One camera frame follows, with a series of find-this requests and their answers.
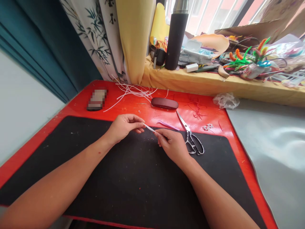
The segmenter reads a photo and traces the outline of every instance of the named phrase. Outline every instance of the scissors handle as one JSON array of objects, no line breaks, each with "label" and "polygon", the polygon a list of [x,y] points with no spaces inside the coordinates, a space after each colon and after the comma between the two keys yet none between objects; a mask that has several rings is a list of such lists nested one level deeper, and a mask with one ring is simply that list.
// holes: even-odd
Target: scissors handle
[{"label": "scissors handle", "polygon": [[194,154],[194,153],[196,153],[197,147],[196,147],[195,145],[192,145],[188,140],[185,142],[185,144],[186,144],[186,145],[189,145],[189,146],[192,148],[192,151],[191,151],[191,152],[189,151],[189,154]]},{"label": "scissors handle", "polygon": [[[192,139],[192,136],[197,139],[197,141],[198,141],[198,143],[199,143],[199,145],[200,145],[200,147],[202,149],[202,153],[198,150],[197,146],[195,145],[194,140]],[[195,148],[195,151],[197,152],[198,155],[203,154],[204,153],[204,148],[203,148],[203,145],[201,144],[201,141],[199,141],[199,139],[195,135],[193,135],[193,134],[190,135],[190,138],[191,138],[191,142],[194,144],[194,147],[192,147],[192,148],[193,149]]]}]

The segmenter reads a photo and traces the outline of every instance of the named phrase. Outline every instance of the red table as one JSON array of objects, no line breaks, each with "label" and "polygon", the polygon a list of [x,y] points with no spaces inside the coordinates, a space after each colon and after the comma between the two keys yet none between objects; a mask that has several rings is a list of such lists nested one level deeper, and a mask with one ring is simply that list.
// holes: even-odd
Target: red table
[{"label": "red table", "polygon": [[[126,95],[109,111],[87,111],[86,105],[93,89],[98,89],[100,87],[106,87],[108,89],[105,109],[103,110],[110,108],[117,102],[116,98],[124,94],[124,92],[113,82],[102,80],[93,81],[42,127],[41,130],[21,147],[2,167],[0,167],[0,187],[6,183],[63,118],[68,115],[113,121],[119,114],[133,113],[143,118],[145,124],[149,126],[163,128],[161,124],[156,124],[158,120],[162,120],[183,130],[183,126],[181,125],[175,110],[152,107],[145,98],[131,94]],[[166,90],[158,89],[152,96],[164,98],[166,94]],[[178,111],[184,121],[189,125],[192,132],[221,135],[229,140],[267,228],[277,228],[264,196],[258,186],[252,164],[234,131],[226,111],[224,109],[219,109],[219,107],[213,103],[213,97],[210,96],[169,91],[167,98],[173,99],[179,103]],[[200,103],[200,108],[202,109],[200,113],[205,115],[202,117],[202,120],[195,118],[193,116],[195,112],[187,105],[192,101],[198,101]],[[211,129],[213,133],[202,129],[202,127],[208,123],[213,124],[214,127]]]}]

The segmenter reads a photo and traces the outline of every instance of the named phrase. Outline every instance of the black thermos bottle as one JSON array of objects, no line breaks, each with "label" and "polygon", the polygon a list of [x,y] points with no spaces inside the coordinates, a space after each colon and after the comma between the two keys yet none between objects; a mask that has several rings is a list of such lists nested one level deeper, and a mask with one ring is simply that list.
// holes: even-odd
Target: black thermos bottle
[{"label": "black thermos bottle", "polygon": [[178,66],[184,32],[188,19],[188,0],[176,0],[169,27],[165,68],[175,70]]}]

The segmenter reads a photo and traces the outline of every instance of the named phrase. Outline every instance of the white wall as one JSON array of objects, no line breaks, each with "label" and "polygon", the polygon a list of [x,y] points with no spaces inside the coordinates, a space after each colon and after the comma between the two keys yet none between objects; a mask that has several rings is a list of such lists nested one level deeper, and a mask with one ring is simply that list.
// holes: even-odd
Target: white wall
[{"label": "white wall", "polygon": [[63,106],[0,50],[0,166]]}]

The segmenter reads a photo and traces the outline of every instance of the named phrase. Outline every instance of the thermos lid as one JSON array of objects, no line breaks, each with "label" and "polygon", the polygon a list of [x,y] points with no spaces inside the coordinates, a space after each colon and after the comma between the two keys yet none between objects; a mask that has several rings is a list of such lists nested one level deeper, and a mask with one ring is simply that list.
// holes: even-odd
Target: thermos lid
[{"label": "thermos lid", "polygon": [[176,0],[173,14],[188,13],[188,0]]}]

